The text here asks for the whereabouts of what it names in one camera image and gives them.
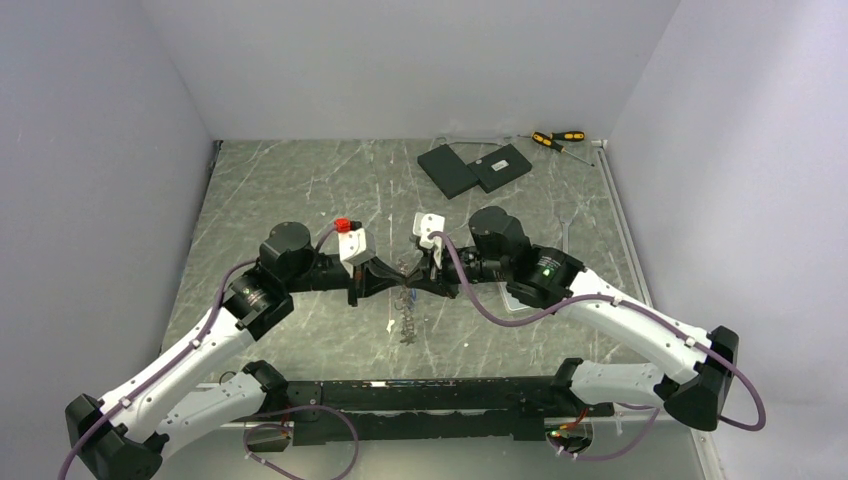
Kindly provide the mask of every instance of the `small metal part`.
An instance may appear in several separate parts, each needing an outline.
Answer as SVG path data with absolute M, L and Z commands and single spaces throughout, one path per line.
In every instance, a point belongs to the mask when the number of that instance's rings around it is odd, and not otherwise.
M 568 253 L 568 229 L 571 228 L 572 220 L 572 217 L 564 214 L 559 216 L 559 223 L 562 225 L 562 253 Z

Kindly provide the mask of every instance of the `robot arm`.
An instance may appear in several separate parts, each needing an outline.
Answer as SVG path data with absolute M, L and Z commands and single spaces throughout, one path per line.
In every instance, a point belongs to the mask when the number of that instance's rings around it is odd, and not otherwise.
M 732 364 L 738 345 L 732 331 L 719 327 L 708 333 L 650 309 L 579 260 L 532 245 L 520 222 L 498 207 L 476 212 L 469 228 L 474 246 L 454 249 L 447 245 L 447 237 L 435 234 L 444 230 L 444 218 L 416 215 L 414 241 L 423 255 L 404 276 L 376 257 L 373 237 L 356 222 L 336 224 L 340 254 L 334 255 L 316 252 L 302 224 L 277 225 L 260 246 L 253 267 L 230 284 L 220 303 L 185 337 L 99 400 L 81 395 L 71 402 L 66 419 L 77 449 L 72 453 L 100 479 L 150 478 L 164 458 L 219 425 L 286 406 L 286 380 L 263 362 L 248 365 L 215 389 L 192 390 L 217 365 L 258 341 L 291 313 L 291 293 L 344 289 L 348 303 L 356 306 L 360 298 L 405 285 L 454 298 L 463 277 L 470 283 L 505 281 L 522 303 L 547 309 L 536 319 L 557 312 L 557 305 L 566 302 L 563 299 L 612 298 L 575 302 L 558 315 L 597 328 L 650 363 L 600 365 L 566 359 L 551 385 L 558 402 L 581 407 L 611 401 L 664 406 L 688 426 L 716 428 L 732 374 L 691 347 L 697 342 Z M 632 308 L 622 308 L 622 302 L 659 315 L 687 339 Z M 218 317 L 210 327 L 207 320 L 213 313 Z M 488 312 L 484 315 L 497 320 Z

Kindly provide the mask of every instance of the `wire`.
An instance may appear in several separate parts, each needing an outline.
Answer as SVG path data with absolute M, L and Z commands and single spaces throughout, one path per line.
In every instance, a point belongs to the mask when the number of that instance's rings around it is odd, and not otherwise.
M 283 415 L 283 418 L 280 419 L 280 425 L 285 425 L 289 419 L 291 418 L 291 413 L 287 413 Z
M 236 270 L 246 267 L 248 265 L 255 264 L 257 259 L 241 262 L 236 264 L 224 274 L 224 278 L 221 281 L 221 284 L 218 286 L 218 290 L 215 292 L 215 301 L 212 304 L 212 309 L 209 312 L 209 316 L 206 318 L 206 322 L 203 324 L 203 327 L 200 329 L 200 332 L 197 334 L 194 339 L 186 344 L 182 350 L 177 353 L 174 358 L 172 358 L 168 363 L 162 366 L 156 373 L 150 376 L 147 380 L 142 382 L 139 386 L 135 388 L 135 390 L 131 391 L 126 398 L 132 402 L 135 400 L 138 395 L 147 390 L 151 385 L 156 383 L 159 379 L 165 376 L 168 372 L 170 372 L 175 366 L 177 366 L 185 357 L 188 356 L 194 350 L 193 342 L 197 340 L 198 342 L 203 342 L 203 338 L 208 335 L 208 332 L 212 328 L 212 325 L 215 324 L 215 320 L 218 319 L 218 312 L 221 310 L 221 303 L 224 300 L 224 292 L 227 290 L 227 284 L 229 282 L 230 276 L 235 273 Z M 123 405 L 118 402 L 110 408 L 105 414 L 103 414 L 100 418 L 97 419 L 94 424 L 85 431 L 85 433 L 80 436 L 79 440 L 74 443 L 73 447 L 71 447 L 71 451 L 68 452 L 68 455 L 65 457 L 65 461 L 62 462 L 61 468 L 59 468 L 59 480 L 65 480 L 65 477 L 68 475 L 68 470 L 71 468 L 71 463 L 74 461 L 74 457 L 79 455 L 82 451 L 82 447 L 88 442 L 88 440 L 94 435 L 94 433 L 100 429 L 103 425 L 106 424 L 112 417 L 117 415 L 118 411 L 121 410 Z
M 222 373 L 220 377 L 218 377 L 218 385 L 224 383 L 224 377 L 227 376 L 228 373 L 232 373 L 234 377 L 237 375 L 236 372 L 232 370 L 227 370 L 226 372 Z
M 346 477 L 351 472 L 351 470 L 353 470 L 353 466 L 356 464 L 356 459 L 359 457 L 359 433 L 357 433 L 356 427 L 353 426 L 353 422 L 351 422 L 350 419 L 347 418 L 347 416 L 345 416 L 345 414 L 343 414 L 339 410 L 336 410 L 335 408 L 327 407 L 325 405 L 302 405 L 302 406 L 299 406 L 299 407 L 287 408 L 285 410 L 277 410 L 276 412 L 268 412 L 268 413 L 260 413 L 260 414 L 256 414 L 256 415 L 251 415 L 247 418 L 274 417 L 274 416 L 277 416 L 277 415 L 284 415 L 284 414 L 289 414 L 289 413 L 301 412 L 301 411 L 304 411 L 304 410 L 321 410 L 321 411 L 324 411 L 324 412 L 327 412 L 327 413 L 331 413 L 331 414 L 339 417 L 340 419 L 342 419 L 342 421 L 345 423 L 345 425 L 347 425 L 347 428 L 350 430 L 350 434 L 353 437 L 353 458 L 350 459 L 350 463 L 342 471 L 342 473 L 340 473 L 337 476 L 332 478 L 332 480 L 341 480 L 342 478 Z M 252 459 L 256 462 L 259 462 L 260 464 L 270 468 L 271 470 L 279 473 L 280 475 L 284 475 L 284 476 L 290 478 L 291 480 L 304 480 L 303 478 L 298 477 L 297 475 L 290 473 L 286 470 L 283 470 L 282 468 L 278 467 L 274 463 L 269 462 L 269 461 L 265 460 L 264 458 L 260 457 L 259 455 L 256 455 L 255 453 L 250 451 L 250 448 L 247 444 L 248 440 L 250 440 L 250 436 L 253 434 L 253 432 L 256 432 L 257 430 L 261 430 L 263 428 L 266 428 L 266 429 L 267 428 L 273 428 L 273 429 L 276 429 L 276 430 L 282 430 L 282 431 L 286 431 L 286 432 L 290 431 L 290 429 L 288 427 L 282 426 L 282 425 L 277 424 L 277 423 L 262 423 L 262 424 L 256 425 L 254 427 L 251 427 L 251 428 L 245 430 L 244 437 L 242 438 L 242 444 L 244 445 L 244 452 L 247 454 L 247 457 L 245 457 L 245 458 L 250 458 L 250 459 Z
M 572 458 L 574 458 L 577 461 L 581 461 L 581 462 L 605 462 L 607 460 L 614 460 L 618 457 L 622 457 L 622 456 L 626 455 L 627 453 L 630 452 L 630 450 L 633 450 L 634 448 L 636 448 L 636 445 L 639 445 L 639 442 L 641 442 L 642 439 L 644 439 L 645 436 L 648 434 L 648 432 L 651 431 L 651 428 L 653 428 L 654 422 L 657 420 L 657 417 L 659 416 L 659 414 L 660 414 L 660 409 L 659 408 L 654 409 L 654 413 L 651 414 L 651 417 L 648 419 L 648 422 L 645 423 L 645 426 L 642 427 L 642 430 L 639 432 L 639 434 L 636 435 L 635 437 L 633 437 L 633 440 L 630 440 L 630 443 L 628 443 L 621 450 L 619 450 L 617 452 L 613 452 L 613 453 L 608 453 L 606 455 L 595 455 L 595 456 L 588 456 L 588 457 L 586 455 L 578 455 L 578 454 L 575 453 L 575 454 L 572 454 Z M 546 437 L 546 438 L 548 440 L 548 443 L 551 445 L 551 447 L 553 447 L 554 450 L 556 450 L 557 453 L 559 453 L 559 449 L 556 447 L 556 445 L 550 439 L 550 437 Z
M 579 433 L 571 434 L 566 432 L 565 435 L 559 433 L 551 433 L 547 436 L 548 444 L 554 449 L 557 457 L 562 452 L 568 452 L 572 456 L 584 452 L 592 445 L 592 437 L 581 435 Z
M 327 243 L 327 239 L 329 239 L 330 235 L 332 235 L 335 232 L 336 232 L 335 222 L 327 225 L 327 228 L 325 228 L 324 231 L 321 232 L 321 235 L 318 237 L 318 243 L 315 244 L 315 253 L 316 254 L 321 251 L 321 247 L 323 247 L 324 244 Z
M 432 233 L 430 233 L 429 238 L 432 239 L 433 237 L 441 238 L 444 241 L 445 247 L 448 249 L 448 254 L 450 254 L 451 260 L 453 260 L 453 263 L 456 266 L 456 273 L 457 273 L 457 276 L 459 276 L 459 282 L 462 284 L 462 289 L 465 291 L 465 294 L 468 295 L 468 298 L 471 300 L 471 303 L 474 304 L 474 307 L 477 308 L 477 311 L 479 311 L 481 315 L 483 315 L 487 320 L 494 323 L 495 325 L 500 325 L 502 327 L 520 327 L 520 326 L 524 326 L 524 325 L 529 325 L 529 324 L 531 324 L 531 323 L 533 323 L 537 320 L 541 320 L 542 318 L 555 313 L 557 310 L 559 310 L 563 307 L 567 307 L 569 305 L 573 305 L 575 303 L 588 302 L 588 301 L 603 301 L 603 302 L 614 302 L 614 301 L 616 301 L 616 299 L 614 297 L 611 297 L 609 295 L 601 295 L 601 294 L 577 295 L 577 296 L 574 296 L 574 297 L 571 297 L 571 298 L 565 298 L 565 299 L 561 300 L 559 303 L 551 305 L 550 307 L 542 310 L 541 312 L 537 312 L 537 313 L 530 315 L 527 318 L 523 318 L 521 320 L 506 321 L 506 320 L 500 319 L 500 318 L 492 315 L 492 313 L 489 312 L 488 310 L 486 310 L 486 307 L 484 307 L 483 304 L 480 303 L 480 299 L 478 299 L 477 295 L 474 294 L 474 290 L 471 289 L 471 284 L 468 281 L 468 277 L 465 274 L 465 268 L 462 266 L 462 261 L 460 261 L 460 259 L 459 259 L 459 254 L 456 251 L 456 246 L 453 244 L 450 237 L 448 237 L 448 235 L 444 232 L 432 232 Z M 651 309 L 646 308 L 642 305 L 639 305 L 638 303 L 634 303 L 634 302 L 631 302 L 629 300 L 622 300 L 618 304 L 618 306 L 624 307 L 624 308 L 629 308 L 630 310 L 634 310 L 636 312 L 641 313 L 642 315 L 648 317 L 649 319 L 659 323 L 666 330 L 670 331 L 677 338 L 679 338 L 683 341 L 687 341 L 690 338 L 689 335 L 686 335 L 685 333 L 683 333 L 682 330 L 680 330 L 679 328 L 675 327 L 674 325 L 672 325 L 671 323 L 666 321 L 664 318 L 657 315 Z M 719 355 L 718 353 L 714 352 L 713 350 L 711 350 L 710 348 L 708 348 L 704 344 L 702 344 L 698 341 L 695 341 L 693 347 L 700 350 L 701 352 L 705 353 L 708 357 L 710 357 L 713 360 L 715 360 L 716 362 L 718 362 L 722 367 L 726 368 L 734 376 L 736 376 L 739 379 L 739 381 L 742 382 L 742 385 L 744 385 L 745 388 L 748 390 L 748 393 L 751 394 L 751 398 L 754 400 L 754 405 L 757 408 L 757 422 L 754 423 L 754 424 L 742 423 L 742 422 L 739 422 L 738 420 L 727 418 L 723 415 L 719 416 L 719 419 L 721 421 L 723 421 L 724 423 L 727 423 L 728 425 L 732 425 L 732 426 L 740 428 L 742 430 L 747 430 L 747 431 L 750 431 L 750 432 L 756 432 L 756 431 L 762 430 L 763 427 L 766 426 L 766 409 L 765 409 L 765 405 L 763 404 L 763 399 L 760 396 L 760 393 L 757 391 L 756 387 L 754 387 L 754 384 L 751 382 L 751 380 L 749 380 L 748 377 L 745 376 L 745 374 L 743 374 L 742 371 L 740 371 L 736 367 L 736 365 L 733 365 L 732 363 L 727 361 L 726 358 L 724 358 L 721 355 Z
M 649 405 L 632 405 L 630 403 L 619 403 L 619 405 L 624 408 L 629 408 L 630 410 L 650 410 L 654 408 Z
M 580 412 L 580 415 L 577 416 L 577 420 L 575 420 L 573 422 L 563 423 L 562 425 L 559 426 L 560 430 L 570 430 L 570 429 L 576 427 L 577 425 L 580 425 L 580 422 L 582 422 L 583 419 L 586 418 L 586 415 L 588 413 L 589 413 L 589 408 L 588 407 L 584 408 L 583 411 Z

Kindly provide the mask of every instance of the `gray marble tabletop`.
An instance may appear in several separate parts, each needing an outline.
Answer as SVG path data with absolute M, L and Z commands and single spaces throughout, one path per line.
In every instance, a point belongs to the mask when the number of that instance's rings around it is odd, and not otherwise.
M 415 212 L 445 216 L 458 246 L 469 245 L 466 222 L 476 210 L 498 205 L 518 217 L 537 244 L 559 246 L 559 216 L 573 218 L 569 252 L 626 293 L 640 298 L 629 274 L 601 171 L 528 139 L 515 146 L 533 170 L 486 194 L 475 187 L 448 200 L 416 161 L 433 140 L 225 142 L 197 223 L 163 348 L 200 319 L 221 275 L 256 257 L 274 225 L 297 221 L 313 232 L 332 219 L 360 220 L 387 263 L 417 261 L 409 242 Z M 470 163 L 495 146 L 454 145 Z M 569 149 L 589 158 L 587 143 Z M 325 247 L 337 252 L 335 240 Z M 478 285 L 483 304 L 510 314 L 496 285 Z M 598 362 L 643 361 L 629 348 L 582 324 L 549 317 L 522 328 L 487 322 L 462 294 L 454 300 L 421 292 L 415 303 L 416 341 L 400 343 L 397 289 L 347 305 L 344 291 L 295 294 L 295 311 L 257 344 L 207 379 L 264 359 L 292 380 L 454 378 L 551 375 L 566 357 Z

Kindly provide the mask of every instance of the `white wall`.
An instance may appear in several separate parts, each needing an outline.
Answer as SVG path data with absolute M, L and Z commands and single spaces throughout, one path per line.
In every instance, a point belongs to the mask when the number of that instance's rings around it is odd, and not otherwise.
M 840 0 L 684 0 L 610 137 L 656 303 L 736 330 L 767 402 L 763 432 L 716 434 L 733 479 L 848 474 L 846 24 Z
M 606 137 L 679 0 L 143 0 L 212 136 Z
M 69 450 L 68 402 L 156 356 L 211 139 L 138 2 L 13 3 L 0 14 L 0 478 L 44 479 Z

